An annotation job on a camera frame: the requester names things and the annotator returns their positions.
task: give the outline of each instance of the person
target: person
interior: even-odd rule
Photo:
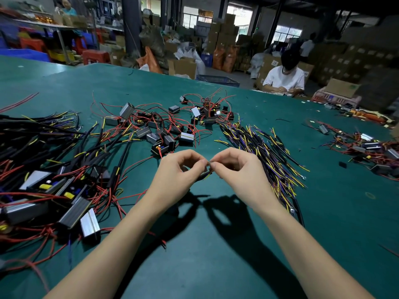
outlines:
[[[45,298],[112,298],[146,233],[207,164],[193,150],[163,157],[145,196]],[[210,160],[210,167],[268,226],[308,298],[373,298],[279,203],[256,155],[228,148]]]
[[[281,66],[269,71],[263,82],[267,92],[297,95],[305,89],[305,73],[298,68],[299,52],[289,49],[281,55]]]
[[[303,42],[301,47],[300,47],[300,60],[301,62],[308,62],[308,56],[309,53],[312,51],[312,49],[314,48],[314,42],[313,40],[316,38],[316,33],[313,32],[310,35],[310,39],[307,40],[306,42]]]
[[[56,11],[62,11],[66,15],[77,15],[77,12],[75,9],[72,8],[71,3],[69,0],[61,0],[62,1],[62,9],[59,9],[59,7],[56,7]],[[72,50],[72,40],[81,37],[82,33],[79,30],[61,30],[61,35],[62,39],[64,41],[65,47],[67,47],[69,50]],[[57,48],[61,49],[62,45],[58,37],[58,33],[54,31],[53,33],[53,38],[55,42],[57,43]]]

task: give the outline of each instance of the floor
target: floor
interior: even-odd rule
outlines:
[[[217,75],[217,76],[227,76],[232,78],[233,80],[240,83],[240,88],[252,90],[253,83],[255,82],[254,79],[251,79],[249,74],[245,74],[241,71],[234,71],[232,73],[227,73],[222,70],[213,69],[210,67],[206,67],[206,74],[207,75]],[[320,89],[320,86],[313,82],[312,80],[308,80],[305,85],[305,93],[307,96],[313,96],[313,94]]]

